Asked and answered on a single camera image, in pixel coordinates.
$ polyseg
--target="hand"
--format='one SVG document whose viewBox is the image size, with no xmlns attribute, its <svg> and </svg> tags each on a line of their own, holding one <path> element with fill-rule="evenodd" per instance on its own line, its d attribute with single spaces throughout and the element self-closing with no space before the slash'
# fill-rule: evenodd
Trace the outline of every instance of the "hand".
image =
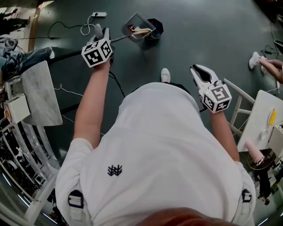
<svg viewBox="0 0 283 226">
<path fill-rule="evenodd" d="M 94 67 L 96 71 L 98 70 L 108 70 L 110 69 L 110 57 L 108 58 L 108 60 L 105 63 L 99 64 L 97 66 Z"/>
</svg>

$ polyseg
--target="pink object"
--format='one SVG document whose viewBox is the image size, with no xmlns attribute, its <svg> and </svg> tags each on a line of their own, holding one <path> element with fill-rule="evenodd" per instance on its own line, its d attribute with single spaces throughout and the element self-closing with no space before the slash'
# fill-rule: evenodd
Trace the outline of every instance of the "pink object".
<svg viewBox="0 0 283 226">
<path fill-rule="evenodd" d="M 250 140 L 247 140 L 245 145 L 249 151 L 249 154 L 253 158 L 255 164 L 257 166 L 260 165 L 264 160 L 264 155 L 260 152 L 260 150 L 258 150 L 258 148 Z"/>
</svg>

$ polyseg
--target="person's leg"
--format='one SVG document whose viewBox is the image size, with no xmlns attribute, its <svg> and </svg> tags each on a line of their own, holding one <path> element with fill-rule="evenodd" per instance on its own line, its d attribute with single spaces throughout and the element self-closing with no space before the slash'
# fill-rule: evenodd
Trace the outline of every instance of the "person's leg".
<svg viewBox="0 0 283 226">
<path fill-rule="evenodd" d="M 283 63 L 279 60 L 264 60 L 258 58 L 258 62 L 281 84 L 283 84 L 283 75 L 279 69 L 282 69 Z"/>
<path fill-rule="evenodd" d="M 24 72 L 25 70 L 29 69 L 35 64 L 38 64 L 39 62 L 48 60 L 51 54 L 52 54 L 51 47 L 37 49 L 30 51 L 26 54 L 23 54 L 23 66 L 21 72 Z"/>
<path fill-rule="evenodd" d="M 20 19 L 20 18 L 12 18 L 7 20 L 7 22 L 9 23 L 10 26 L 16 26 L 16 25 L 24 25 L 26 26 L 29 22 L 28 19 Z"/>
</svg>

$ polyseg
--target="white t-shirt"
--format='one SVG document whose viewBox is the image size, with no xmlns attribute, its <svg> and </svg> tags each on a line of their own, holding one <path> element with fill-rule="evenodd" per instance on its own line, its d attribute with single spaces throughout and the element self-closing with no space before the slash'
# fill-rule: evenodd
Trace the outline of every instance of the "white t-shirt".
<svg viewBox="0 0 283 226">
<path fill-rule="evenodd" d="M 56 181 L 63 216 L 78 180 L 96 226 L 134 225 L 171 207 L 231 222 L 243 183 L 255 198 L 251 177 L 204 127 L 194 99 L 164 83 L 128 95 L 95 150 L 71 142 Z"/>
</svg>

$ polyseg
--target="white shoe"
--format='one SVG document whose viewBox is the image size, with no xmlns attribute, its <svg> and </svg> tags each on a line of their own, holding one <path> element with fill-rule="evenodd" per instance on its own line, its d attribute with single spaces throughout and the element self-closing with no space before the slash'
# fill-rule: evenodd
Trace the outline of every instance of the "white shoe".
<svg viewBox="0 0 283 226">
<path fill-rule="evenodd" d="M 260 55 L 257 52 L 254 52 L 252 58 L 249 60 L 250 69 L 253 69 L 256 65 L 259 64 L 258 58 L 260 58 Z"/>
<path fill-rule="evenodd" d="M 170 72 L 168 71 L 167 68 L 163 68 L 161 70 L 161 82 L 162 83 L 169 83 L 170 82 Z"/>
<path fill-rule="evenodd" d="M 53 52 L 53 49 L 52 49 L 52 47 L 50 46 L 50 48 L 51 48 L 51 54 L 50 54 L 50 56 L 49 56 L 49 58 L 50 59 L 53 59 L 54 57 L 55 57 L 55 53 Z"/>
<path fill-rule="evenodd" d="M 277 93 L 279 93 L 280 83 L 276 80 Z"/>
<path fill-rule="evenodd" d="M 261 66 L 261 72 L 262 72 L 263 74 L 266 73 L 266 68 L 265 68 L 264 66 Z"/>
</svg>

